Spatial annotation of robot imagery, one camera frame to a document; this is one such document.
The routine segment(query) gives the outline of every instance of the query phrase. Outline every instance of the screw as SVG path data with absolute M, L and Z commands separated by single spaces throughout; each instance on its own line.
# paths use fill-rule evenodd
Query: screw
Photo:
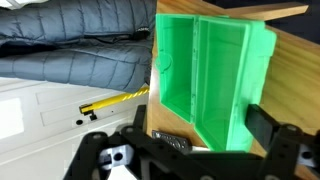
M 297 128 L 295 126 L 292 126 L 292 125 L 288 125 L 287 129 L 289 129 L 291 131 L 296 131 L 297 130 Z
M 133 128 L 127 128 L 126 132 L 127 133 L 132 133 L 133 132 Z
M 200 180 L 214 180 L 211 176 L 204 175 L 200 178 Z
M 267 175 L 265 180 L 280 180 L 280 179 L 274 175 Z

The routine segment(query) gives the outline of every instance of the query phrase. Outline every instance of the bolt hole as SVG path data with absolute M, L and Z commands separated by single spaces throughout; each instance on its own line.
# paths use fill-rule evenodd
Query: bolt hole
M 304 158 L 304 159 L 311 159 L 312 158 L 312 154 L 311 154 L 311 152 L 303 152 L 302 153 L 302 157 Z
M 113 159 L 115 161 L 120 161 L 123 158 L 123 155 L 121 153 L 117 153 L 113 156 Z
M 83 124 L 83 121 L 82 121 L 82 120 L 77 120 L 77 121 L 76 121 L 76 124 L 77 124 L 78 126 L 80 126 L 81 124 Z
M 286 155 L 284 155 L 284 154 L 280 153 L 280 154 L 279 154 L 279 157 L 280 157 L 280 158 L 285 158 L 285 157 L 286 157 Z
M 177 159 L 178 157 L 177 157 L 177 155 L 172 155 L 171 156 L 171 159 Z

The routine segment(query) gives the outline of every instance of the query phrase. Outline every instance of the quilted fabric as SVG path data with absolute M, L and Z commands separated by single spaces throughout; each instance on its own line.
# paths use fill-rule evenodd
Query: quilted fabric
M 155 12 L 155 0 L 50 0 L 0 9 L 0 76 L 135 92 L 150 76 Z M 139 29 L 150 35 L 110 42 Z

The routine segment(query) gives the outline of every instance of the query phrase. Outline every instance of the wooden surface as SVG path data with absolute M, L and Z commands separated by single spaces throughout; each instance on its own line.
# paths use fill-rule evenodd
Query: wooden surface
M 226 13 L 232 16 L 242 16 L 248 19 L 272 20 L 281 17 L 305 13 L 308 5 L 298 2 L 278 3 L 260 6 L 249 6 L 226 9 Z
M 159 0 L 158 13 L 188 13 L 218 15 L 225 10 L 198 0 Z M 271 58 L 260 106 L 278 121 L 301 127 L 315 134 L 320 129 L 320 46 L 299 37 L 268 27 L 278 35 L 274 56 Z M 153 50 L 157 56 L 157 46 Z M 160 130 L 187 137 L 193 145 L 204 146 L 193 126 L 159 103 L 159 76 L 152 70 L 147 116 L 147 133 Z M 254 142 L 251 152 L 264 155 Z M 317 179 L 305 167 L 296 174 L 303 179 Z

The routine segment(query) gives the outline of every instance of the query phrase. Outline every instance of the green storage bin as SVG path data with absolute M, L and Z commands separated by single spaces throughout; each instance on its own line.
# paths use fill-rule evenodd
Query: green storage bin
M 214 151 L 248 151 L 244 121 L 259 104 L 276 35 L 264 22 L 158 14 L 160 101 Z

